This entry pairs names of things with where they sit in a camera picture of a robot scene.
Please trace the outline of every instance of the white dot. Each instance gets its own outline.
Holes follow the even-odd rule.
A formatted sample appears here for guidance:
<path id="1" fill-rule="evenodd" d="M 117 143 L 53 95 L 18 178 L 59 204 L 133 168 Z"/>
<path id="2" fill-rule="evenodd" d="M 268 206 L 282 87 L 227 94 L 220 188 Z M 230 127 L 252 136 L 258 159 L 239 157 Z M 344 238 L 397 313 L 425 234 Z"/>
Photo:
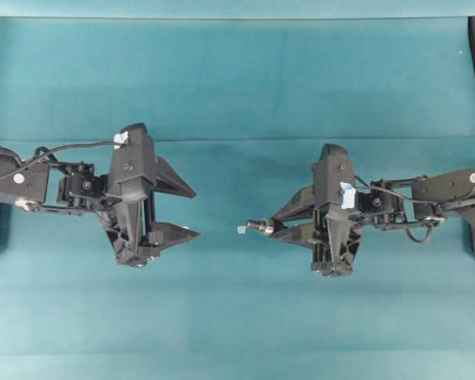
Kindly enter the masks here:
<path id="1" fill-rule="evenodd" d="M 17 184 L 22 184 L 23 182 L 25 182 L 25 176 L 21 173 L 18 173 L 18 174 L 14 174 L 14 182 L 16 182 Z"/>

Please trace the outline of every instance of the teal fabric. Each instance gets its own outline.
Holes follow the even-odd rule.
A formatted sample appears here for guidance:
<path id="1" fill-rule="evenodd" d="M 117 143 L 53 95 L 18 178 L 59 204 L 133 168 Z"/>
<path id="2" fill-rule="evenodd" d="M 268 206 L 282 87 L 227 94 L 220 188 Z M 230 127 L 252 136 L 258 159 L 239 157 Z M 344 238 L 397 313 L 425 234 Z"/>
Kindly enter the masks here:
<path id="1" fill-rule="evenodd" d="M 314 19 L 475 15 L 475 0 L 0 0 L 0 16 Z"/>
<path id="2" fill-rule="evenodd" d="M 136 121 L 198 192 L 158 195 L 158 219 L 201 236 L 135 270 L 90 216 L 7 207 L 0 379 L 475 379 L 461 220 L 426 245 L 366 228 L 331 280 L 307 249 L 237 234 L 310 183 L 324 143 L 366 180 L 475 167 L 465 19 L 1 19 L 2 145 L 27 158 Z M 59 156 L 105 173 L 111 149 Z"/>
<path id="3" fill-rule="evenodd" d="M 158 218 L 202 235 L 143 270 L 113 263 L 92 217 L 6 213 L 0 378 L 475 378 L 460 220 L 426 245 L 367 228 L 354 275 L 333 280 L 310 272 L 307 249 L 237 234 L 310 182 L 323 143 L 345 146 L 365 179 L 475 167 L 475 137 L 160 142 L 199 195 L 158 196 Z M 36 144 L 7 146 L 26 157 Z M 102 173 L 110 154 L 60 157 Z"/>
<path id="4" fill-rule="evenodd" d="M 0 20 L 0 139 L 131 120 L 157 139 L 475 135 L 467 20 Z"/>

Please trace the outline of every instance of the black cable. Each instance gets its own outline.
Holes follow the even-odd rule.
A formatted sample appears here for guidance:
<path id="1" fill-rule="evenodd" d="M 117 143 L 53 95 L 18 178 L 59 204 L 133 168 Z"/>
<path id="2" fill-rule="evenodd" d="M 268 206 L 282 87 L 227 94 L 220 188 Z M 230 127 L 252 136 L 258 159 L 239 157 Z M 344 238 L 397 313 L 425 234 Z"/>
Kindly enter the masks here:
<path id="1" fill-rule="evenodd" d="M 361 177 L 359 177 L 359 176 L 354 176 L 354 178 L 355 178 L 356 180 L 358 180 L 358 181 L 359 181 L 361 184 L 363 184 L 364 186 L 369 186 L 366 182 L 364 182 L 364 180 L 363 180 Z"/>
<path id="2" fill-rule="evenodd" d="M 402 200 L 407 200 L 412 203 L 424 203 L 424 204 L 438 204 L 440 203 L 439 200 L 421 200 L 421 199 L 412 199 L 408 198 L 407 196 L 404 196 L 403 194 L 400 194 L 399 192 L 395 192 L 394 190 L 390 190 L 388 188 L 380 188 L 378 186 L 357 186 L 355 190 L 376 190 L 378 192 L 386 192 L 388 194 L 391 194 L 393 196 L 396 196 L 398 198 L 401 198 Z"/>
<path id="3" fill-rule="evenodd" d="M 80 148 L 94 148 L 96 146 L 104 146 L 104 145 L 123 146 L 125 144 L 122 144 L 120 142 L 114 142 L 114 141 L 100 141 L 100 142 L 88 142 L 88 143 L 79 143 L 79 144 L 70 144 L 70 145 L 58 146 L 56 148 L 50 149 L 50 150 L 42 153 L 39 157 L 31 158 L 25 164 L 21 165 L 19 168 L 15 169 L 11 172 L 8 172 L 6 174 L 2 174 L 0 176 L 0 181 L 3 180 L 4 178 L 13 176 L 14 174 L 18 174 L 18 173 L 22 172 L 23 170 L 35 165 L 37 162 L 40 162 L 43 158 L 49 156 L 50 154 L 60 152 L 62 150 L 80 149 Z"/>
<path id="4" fill-rule="evenodd" d="M 405 227 L 405 232 L 406 236 L 408 236 L 411 241 L 422 244 L 431 239 L 431 236 L 433 235 L 433 226 L 427 226 L 426 236 L 420 240 L 412 235 L 412 232 L 408 227 Z"/>

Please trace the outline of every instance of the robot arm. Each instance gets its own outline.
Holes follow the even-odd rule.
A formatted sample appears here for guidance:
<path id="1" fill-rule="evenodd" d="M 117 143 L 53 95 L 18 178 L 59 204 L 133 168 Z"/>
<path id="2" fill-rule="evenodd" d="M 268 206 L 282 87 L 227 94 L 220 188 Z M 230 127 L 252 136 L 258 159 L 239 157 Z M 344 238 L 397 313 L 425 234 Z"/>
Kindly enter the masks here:
<path id="1" fill-rule="evenodd" d="M 271 218 L 249 220 L 246 227 L 258 229 L 272 240 L 312 249 L 311 270 L 325 277 L 352 273 L 364 226 L 383 231 L 403 229 L 419 243 L 429 240 L 432 230 L 450 216 L 465 219 L 475 229 L 475 169 L 356 186 L 355 180 L 362 180 L 355 175 L 347 151 L 327 144 L 312 170 L 313 185 L 297 192 Z M 396 192 L 398 188 L 409 188 L 412 198 Z M 407 218 L 405 201 L 413 203 L 413 221 Z M 310 222 L 285 224 L 303 219 Z M 421 240 L 410 231 L 419 227 L 427 230 Z"/>
<path id="2" fill-rule="evenodd" d="M 93 164 L 61 162 L 54 156 L 56 151 L 98 145 L 114 146 L 111 169 L 105 175 L 96 176 Z M 52 169 L 63 174 L 57 195 L 60 206 L 45 204 Z M 54 150 L 41 147 L 32 160 L 25 162 L 12 150 L 0 147 L 0 203 L 30 212 L 95 215 L 112 244 L 117 264 L 141 268 L 148 260 L 160 257 L 163 249 L 199 235 L 157 222 L 155 192 L 196 196 L 154 153 L 154 141 L 142 123 L 124 128 L 112 142 L 74 144 Z"/>

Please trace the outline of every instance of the white label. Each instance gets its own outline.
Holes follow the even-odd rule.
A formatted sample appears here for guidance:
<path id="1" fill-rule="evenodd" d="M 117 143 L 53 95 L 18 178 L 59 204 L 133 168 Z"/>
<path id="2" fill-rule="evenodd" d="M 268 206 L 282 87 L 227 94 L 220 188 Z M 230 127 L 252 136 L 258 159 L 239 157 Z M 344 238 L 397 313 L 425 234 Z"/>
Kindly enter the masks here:
<path id="1" fill-rule="evenodd" d="M 341 190 L 343 191 L 342 209 L 355 207 L 355 189 L 351 184 L 340 182 Z"/>
<path id="2" fill-rule="evenodd" d="M 125 131 L 124 133 L 116 133 L 114 135 L 114 142 L 118 144 L 124 144 L 128 140 L 128 131 Z M 119 149 L 121 146 L 115 145 L 114 149 Z"/>

